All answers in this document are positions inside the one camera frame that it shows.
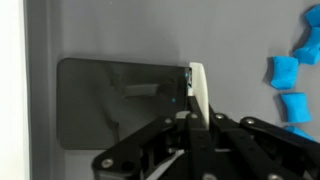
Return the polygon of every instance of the gray background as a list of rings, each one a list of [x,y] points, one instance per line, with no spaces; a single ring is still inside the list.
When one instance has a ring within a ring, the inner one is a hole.
[[[210,103],[235,120],[283,125],[281,93],[270,87],[270,57],[291,55],[309,28],[316,0],[28,0],[33,180],[92,180],[98,151],[66,151],[56,139],[56,64],[63,57],[205,65]],[[313,121],[298,125],[320,140],[320,67],[301,65]]]

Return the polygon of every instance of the bolt head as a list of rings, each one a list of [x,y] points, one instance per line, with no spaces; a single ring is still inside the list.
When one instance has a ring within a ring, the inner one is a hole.
[[[283,178],[277,174],[269,174],[268,180],[283,180]]]
[[[204,174],[202,180],[217,180],[217,178],[213,174]]]
[[[191,114],[191,118],[192,118],[192,119],[197,119],[197,118],[198,118],[198,115],[196,115],[196,114]]]
[[[101,166],[103,168],[109,168],[113,165],[113,160],[112,159],[105,159],[104,161],[102,161]]]
[[[172,123],[172,120],[171,120],[171,119],[166,119],[166,120],[165,120],[165,123],[166,123],[166,124],[171,124],[171,123]]]
[[[254,120],[253,120],[253,119],[247,119],[246,122],[247,122],[248,124],[254,124]]]
[[[223,119],[223,117],[224,117],[224,116],[223,116],[222,114],[216,114],[216,118],[217,118],[217,119]]]

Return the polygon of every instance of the white panel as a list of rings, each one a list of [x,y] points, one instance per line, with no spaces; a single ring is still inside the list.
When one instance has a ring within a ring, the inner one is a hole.
[[[188,95],[195,96],[198,100],[206,125],[209,126],[209,98],[206,73],[201,63],[190,63],[192,68],[192,88]]]
[[[29,180],[24,8],[0,2],[0,179]]]

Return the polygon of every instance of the screw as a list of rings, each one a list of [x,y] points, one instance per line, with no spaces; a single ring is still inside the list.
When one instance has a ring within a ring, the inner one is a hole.
[[[104,161],[102,161],[101,166],[103,168],[109,168],[113,165],[113,160],[112,159],[105,159]]]
[[[218,119],[223,119],[223,115],[222,114],[216,114],[216,118],[218,118]]]
[[[191,118],[192,118],[192,119],[197,119],[197,118],[198,118],[198,115],[196,115],[196,114],[191,114]]]
[[[247,119],[246,122],[247,122],[248,124],[254,124],[254,120],[252,120],[252,119]]]
[[[213,174],[204,174],[202,180],[217,180],[217,178]]]
[[[172,120],[171,120],[171,119],[166,119],[166,120],[165,120],[165,123],[166,123],[166,124],[171,124],[171,123],[172,123]]]
[[[276,174],[269,174],[268,180],[283,180],[283,178]]]

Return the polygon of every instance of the blue object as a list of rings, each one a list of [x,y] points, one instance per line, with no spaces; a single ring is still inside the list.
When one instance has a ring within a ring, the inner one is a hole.
[[[273,57],[274,73],[271,85],[280,90],[291,89],[298,75],[298,59],[286,56]]]
[[[315,65],[320,60],[320,28],[312,28],[305,45],[294,52],[300,63]]]
[[[303,123],[311,121],[305,93],[281,94],[281,99],[287,107],[288,122]]]
[[[285,128],[285,130],[287,130],[287,131],[289,131],[289,132],[291,132],[293,134],[296,134],[298,136],[301,136],[301,137],[304,137],[306,139],[309,139],[311,141],[315,141],[315,139],[312,136],[310,136],[309,134],[305,133],[304,131],[302,131],[301,129],[299,129],[299,128],[295,127],[295,126],[288,126],[288,127]]]
[[[315,6],[305,14],[305,17],[311,27],[320,26],[320,5]]]

